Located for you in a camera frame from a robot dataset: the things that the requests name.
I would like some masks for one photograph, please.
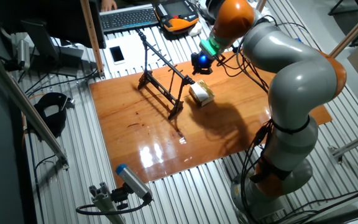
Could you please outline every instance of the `black bracket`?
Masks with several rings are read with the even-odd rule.
[[[156,50],[150,43],[148,43],[146,41],[146,36],[142,33],[142,31],[140,31],[139,29],[136,30],[136,32],[139,34],[140,39],[142,39],[143,41],[143,46],[145,48],[145,68],[144,68],[144,73],[141,76],[141,78],[139,79],[139,85],[137,87],[138,90],[141,90],[143,87],[145,87],[148,83],[153,84],[154,87],[156,87],[156,89],[161,92],[161,94],[173,105],[173,108],[168,116],[168,119],[171,120],[175,115],[177,115],[182,109],[183,109],[183,101],[180,101],[180,97],[181,97],[181,93],[183,90],[183,87],[185,85],[188,84],[194,84],[195,82],[188,76],[183,76],[181,74],[181,71],[178,71],[176,69],[177,65],[172,65],[163,55],[160,54],[159,50]],[[160,57],[160,59],[165,63],[165,65],[168,65],[170,67],[170,71],[172,72],[172,79],[171,79],[171,84],[170,84],[170,88],[169,91],[162,86],[152,75],[152,71],[148,71],[147,70],[147,50],[150,49],[154,52],[155,55],[157,55],[158,57]],[[181,78],[181,84],[180,84],[180,89],[179,89],[179,94],[178,94],[178,98],[176,99],[172,94],[171,94],[171,89],[172,89],[172,82],[173,82],[173,77],[174,75],[177,74],[180,78]]]
[[[192,53],[191,54],[191,65],[193,66],[193,75],[196,75],[197,73],[202,75],[209,75],[212,73],[212,60],[207,63],[206,67],[201,65],[199,63],[200,54],[202,54],[202,51],[200,53]]]

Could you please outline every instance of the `wooden table surface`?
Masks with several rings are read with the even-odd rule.
[[[226,57],[230,55],[231,52],[225,53]],[[228,64],[236,66],[235,60]],[[153,71],[166,89],[172,77],[168,69]],[[243,151],[269,119],[266,93],[243,73],[230,78],[216,62],[210,75],[193,76],[191,62],[180,63],[177,69],[194,81],[203,79],[215,99],[199,107],[187,85],[181,98],[183,110],[171,121],[167,117],[172,104],[151,83],[137,90],[141,73],[90,85],[114,175],[116,167],[126,163],[144,182],[149,182]],[[268,84],[275,75],[258,72]],[[175,97],[179,87],[180,78],[175,75],[172,86]],[[324,106],[315,108],[311,115],[318,124],[332,120]],[[116,182],[120,186],[121,178],[116,177]]]

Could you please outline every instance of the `metal rail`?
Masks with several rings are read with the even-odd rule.
[[[13,77],[4,69],[4,65],[0,61],[0,84],[7,91],[9,96],[13,99],[15,104],[24,113],[26,118],[31,122],[37,132],[40,134],[42,140],[44,140],[51,150],[56,154],[59,160],[62,162],[64,169],[68,168],[68,161],[66,152],[64,152],[57,143],[55,136],[49,130],[37,110],[30,103],[24,92],[20,89],[17,82]]]

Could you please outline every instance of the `wooden post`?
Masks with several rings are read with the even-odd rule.
[[[96,31],[94,30],[89,0],[81,0],[81,7],[82,7],[82,11],[84,13],[86,28],[88,29],[88,34],[89,34],[89,38],[91,40],[94,57],[96,59],[96,66],[98,67],[98,72],[99,72],[100,76],[104,77],[103,63],[102,63],[102,58],[100,56],[98,38],[96,36]]]

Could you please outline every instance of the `black clamp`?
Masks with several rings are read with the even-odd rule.
[[[58,106],[58,112],[47,116],[45,114],[45,109],[50,106]],[[34,108],[37,110],[38,114],[41,116],[45,124],[48,126],[55,138],[59,137],[65,128],[66,124],[66,109],[73,108],[74,101],[62,93],[47,93],[34,105]],[[31,122],[27,120],[27,131],[33,131],[38,137],[37,130],[33,127]]]

